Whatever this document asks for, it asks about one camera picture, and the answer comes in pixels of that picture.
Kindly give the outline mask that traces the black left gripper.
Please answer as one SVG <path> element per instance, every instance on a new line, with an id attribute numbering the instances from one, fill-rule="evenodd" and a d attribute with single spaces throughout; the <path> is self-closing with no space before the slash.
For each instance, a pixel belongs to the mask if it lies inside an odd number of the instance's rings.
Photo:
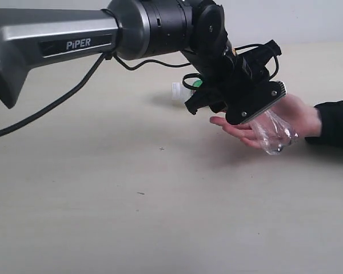
<path id="1" fill-rule="evenodd" d="M 185 102 L 187 110 L 193 115 L 204 107 L 213 113 L 224 111 L 227 122 L 238 125 L 253 120 L 286 96 L 285 84 L 271 80 L 266 66 L 249 68 L 251 78 L 240 69 L 221 82 L 203 81 Z"/>

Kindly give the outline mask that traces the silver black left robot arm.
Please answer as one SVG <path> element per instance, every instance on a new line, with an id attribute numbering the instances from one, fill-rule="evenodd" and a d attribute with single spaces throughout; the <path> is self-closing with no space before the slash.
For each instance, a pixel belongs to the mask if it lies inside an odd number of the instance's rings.
<path id="1" fill-rule="evenodd" d="M 149 63 L 177 51 L 202 80 L 185 103 L 192 114 L 209 107 L 243 124 L 286 95 L 266 68 L 280 47 L 233 47 L 214 1 L 111 1 L 102 10 L 0 9 L 0 101 L 14 107 L 36 67 L 94 54 Z"/>

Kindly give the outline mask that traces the black sleeved forearm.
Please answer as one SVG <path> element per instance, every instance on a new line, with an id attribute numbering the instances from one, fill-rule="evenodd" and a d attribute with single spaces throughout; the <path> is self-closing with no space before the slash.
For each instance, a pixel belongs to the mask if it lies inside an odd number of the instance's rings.
<path id="1" fill-rule="evenodd" d="M 321 121 L 321 133 L 308 136 L 306 142 L 311 145 L 343 148 L 343 100 L 315 105 Z"/>

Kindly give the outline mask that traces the person's open right hand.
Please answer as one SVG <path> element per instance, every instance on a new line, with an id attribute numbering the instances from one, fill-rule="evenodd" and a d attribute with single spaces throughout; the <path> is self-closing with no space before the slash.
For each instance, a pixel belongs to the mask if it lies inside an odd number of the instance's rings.
<path id="1" fill-rule="evenodd" d="M 319 137 L 322 131 L 322 121 L 319 111 L 299 97 L 289 94 L 272 107 L 272 111 L 287 122 L 299 138 Z M 233 126 L 225 118 L 212 116 L 210 123 L 220 126 L 227 134 L 239 139 L 245 145 L 261 149 L 259 137 L 254 132 L 253 122 Z"/>

